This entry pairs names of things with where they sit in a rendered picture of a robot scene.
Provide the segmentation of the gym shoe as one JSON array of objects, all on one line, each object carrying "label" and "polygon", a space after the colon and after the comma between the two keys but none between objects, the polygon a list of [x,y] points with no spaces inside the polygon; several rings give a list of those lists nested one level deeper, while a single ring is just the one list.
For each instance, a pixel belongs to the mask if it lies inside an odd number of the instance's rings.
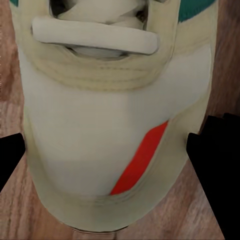
[{"label": "gym shoe", "polygon": [[39,200],[113,233],[171,190],[211,96],[219,0],[9,0]]}]

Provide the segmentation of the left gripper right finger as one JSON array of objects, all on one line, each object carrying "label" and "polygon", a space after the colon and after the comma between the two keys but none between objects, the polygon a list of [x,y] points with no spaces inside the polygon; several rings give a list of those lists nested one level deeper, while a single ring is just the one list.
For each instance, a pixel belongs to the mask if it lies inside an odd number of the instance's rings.
[{"label": "left gripper right finger", "polygon": [[240,158],[194,133],[186,151],[225,240],[240,240]]}]

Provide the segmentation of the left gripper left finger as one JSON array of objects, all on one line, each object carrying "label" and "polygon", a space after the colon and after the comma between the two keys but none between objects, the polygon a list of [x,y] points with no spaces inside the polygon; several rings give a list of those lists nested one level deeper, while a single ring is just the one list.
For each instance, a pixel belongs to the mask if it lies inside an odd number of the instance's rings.
[{"label": "left gripper left finger", "polygon": [[0,138],[0,192],[26,152],[21,133]]}]

